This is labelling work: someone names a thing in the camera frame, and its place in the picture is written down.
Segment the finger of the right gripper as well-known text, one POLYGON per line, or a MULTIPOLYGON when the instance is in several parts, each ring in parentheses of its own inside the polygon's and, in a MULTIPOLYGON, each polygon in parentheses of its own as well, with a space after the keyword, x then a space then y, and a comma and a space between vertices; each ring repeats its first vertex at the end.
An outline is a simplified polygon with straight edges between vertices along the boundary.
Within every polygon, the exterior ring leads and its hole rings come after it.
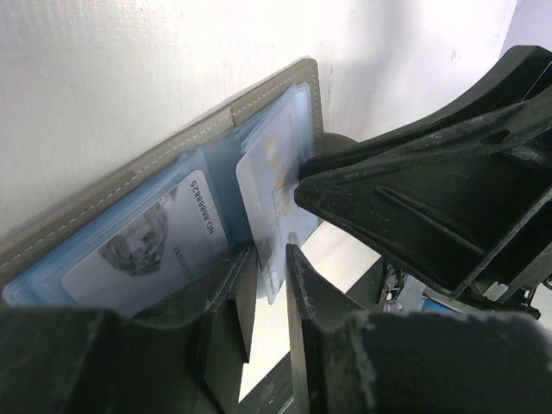
POLYGON ((508 283, 551 242, 550 132, 532 98, 303 178, 295 201, 444 295, 508 283))
POLYGON ((454 101, 399 129, 340 147, 330 153, 329 158, 361 160, 458 122, 529 99, 551 84, 551 76, 544 72, 550 67, 549 50, 530 45, 511 47, 476 84, 454 101))

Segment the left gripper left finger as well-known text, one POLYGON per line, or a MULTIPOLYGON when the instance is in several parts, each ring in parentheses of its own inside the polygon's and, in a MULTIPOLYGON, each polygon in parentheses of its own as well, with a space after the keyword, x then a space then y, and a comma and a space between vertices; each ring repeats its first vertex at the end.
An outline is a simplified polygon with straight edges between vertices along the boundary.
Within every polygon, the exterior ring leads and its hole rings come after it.
POLYGON ((236 245, 133 317, 94 307, 1 311, 4 413, 235 413, 258 258, 236 245))

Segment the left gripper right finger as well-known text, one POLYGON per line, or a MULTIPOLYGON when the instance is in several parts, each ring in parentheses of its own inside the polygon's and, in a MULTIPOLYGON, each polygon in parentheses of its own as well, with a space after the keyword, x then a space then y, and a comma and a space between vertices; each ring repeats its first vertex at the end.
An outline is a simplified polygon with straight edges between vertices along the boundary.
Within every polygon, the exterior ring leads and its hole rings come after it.
POLYGON ((551 334, 511 312, 372 312, 285 251, 299 413, 548 413, 551 334))

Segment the silver diamond VIP card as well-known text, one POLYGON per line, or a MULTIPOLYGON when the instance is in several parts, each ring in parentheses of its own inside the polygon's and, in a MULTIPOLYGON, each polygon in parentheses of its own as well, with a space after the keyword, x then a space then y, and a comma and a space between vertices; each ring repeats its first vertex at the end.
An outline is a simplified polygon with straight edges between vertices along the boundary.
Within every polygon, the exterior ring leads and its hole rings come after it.
POLYGON ((206 175, 191 172, 62 278, 79 305, 124 316, 202 275, 229 245, 206 175))

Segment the grey card holder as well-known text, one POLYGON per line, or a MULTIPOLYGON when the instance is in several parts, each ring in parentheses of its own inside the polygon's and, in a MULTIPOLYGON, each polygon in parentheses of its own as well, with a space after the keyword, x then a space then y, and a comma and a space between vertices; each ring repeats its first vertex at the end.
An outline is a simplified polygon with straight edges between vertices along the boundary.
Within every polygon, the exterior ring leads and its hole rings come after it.
POLYGON ((342 147, 323 133, 318 64, 313 59, 299 60, 167 138, 74 203, 6 243, 1 249, 2 301, 10 306, 92 306, 72 299, 61 284, 63 276, 195 170, 206 175, 229 245, 196 279, 235 245, 252 242, 255 246, 236 165, 244 155, 244 141, 261 118, 273 106, 297 98, 310 104, 312 121, 313 154, 304 163, 342 147))

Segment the white VIP card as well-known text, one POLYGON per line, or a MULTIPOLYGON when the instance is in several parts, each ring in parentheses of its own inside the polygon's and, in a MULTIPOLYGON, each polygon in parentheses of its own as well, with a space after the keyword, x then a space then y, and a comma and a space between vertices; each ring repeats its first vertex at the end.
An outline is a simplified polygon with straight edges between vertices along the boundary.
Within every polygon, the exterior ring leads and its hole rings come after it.
POLYGON ((318 225, 294 201, 299 168, 313 154, 311 105, 297 98, 273 106, 243 152, 235 172, 259 254, 262 295, 272 304, 285 281, 285 246, 302 246, 318 225))

